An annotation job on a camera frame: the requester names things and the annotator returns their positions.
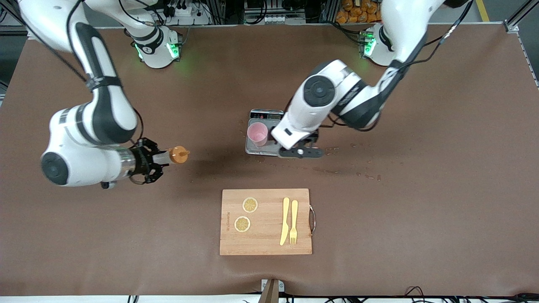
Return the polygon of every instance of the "table surface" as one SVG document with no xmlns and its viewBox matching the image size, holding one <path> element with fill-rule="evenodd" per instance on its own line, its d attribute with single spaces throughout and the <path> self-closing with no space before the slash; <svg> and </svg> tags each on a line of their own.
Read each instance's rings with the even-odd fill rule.
<svg viewBox="0 0 539 303">
<path fill-rule="evenodd" d="M 338 153 L 290 161 L 245 154 L 249 111 L 284 108 L 336 58 L 374 84 L 384 68 L 342 33 L 192 29 L 182 61 L 161 70 L 121 30 L 103 36 L 145 136 L 186 146 L 189 161 L 145 186 L 49 183 L 49 119 L 91 94 L 27 42 L 0 109 L 1 295 L 246 293 L 267 278 L 297 295 L 539 292 L 539 93 L 502 25 L 461 25 L 410 69 L 375 130 L 322 129 L 319 147 Z M 313 254 L 220 256 L 221 193 L 241 188 L 309 188 Z"/>
</svg>

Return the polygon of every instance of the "lemon slice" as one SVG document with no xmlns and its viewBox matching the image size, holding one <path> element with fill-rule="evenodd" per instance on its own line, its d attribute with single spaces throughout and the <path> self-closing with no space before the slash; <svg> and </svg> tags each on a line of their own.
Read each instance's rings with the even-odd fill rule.
<svg viewBox="0 0 539 303">
<path fill-rule="evenodd" d="M 239 232 L 246 232 L 251 227 L 251 220 L 245 216 L 238 217 L 234 222 L 234 228 Z"/>
<path fill-rule="evenodd" d="M 245 212 L 252 213 L 258 208 L 258 201 L 253 197 L 249 197 L 243 200 L 242 206 Z"/>
</svg>

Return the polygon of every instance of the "metal ring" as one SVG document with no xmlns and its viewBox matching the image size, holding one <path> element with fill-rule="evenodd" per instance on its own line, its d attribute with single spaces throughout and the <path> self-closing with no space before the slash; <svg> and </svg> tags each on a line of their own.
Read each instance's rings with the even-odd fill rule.
<svg viewBox="0 0 539 303">
<path fill-rule="evenodd" d="M 310 230 L 310 235 L 314 235 L 314 230 L 316 229 L 316 213 L 314 212 L 313 206 L 309 205 L 310 211 L 313 212 L 313 229 Z"/>
</svg>

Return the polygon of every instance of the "yellow floor line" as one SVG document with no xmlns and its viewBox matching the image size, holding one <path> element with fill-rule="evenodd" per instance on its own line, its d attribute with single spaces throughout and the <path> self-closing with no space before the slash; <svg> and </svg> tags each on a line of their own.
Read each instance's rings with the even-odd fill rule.
<svg viewBox="0 0 539 303">
<path fill-rule="evenodd" d="M 483 20 L 483 22 L 490 22 L 483 0 L 476 0 L 475 2 L 477 4 L 477 8 L 479 9 L 479 14 L 481 15 L 481 19 Z"/>
</svg>

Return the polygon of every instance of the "yellow knife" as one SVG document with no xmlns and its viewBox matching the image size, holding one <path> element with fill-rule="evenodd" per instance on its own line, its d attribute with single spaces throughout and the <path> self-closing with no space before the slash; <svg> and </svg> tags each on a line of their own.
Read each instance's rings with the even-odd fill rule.
<svg viewBox="0 0 539 303">
<path fill-rule="evenodd" d="M 282 246 L 286 241 L 288 235 L 288 224 L 286 223 L 286 217 L 288 216 L 288 207 L 290 206 L 290 199 L 284 198 L 282 200 L 282 231 L 281 231 L 281 243 Z"/>
</svg>

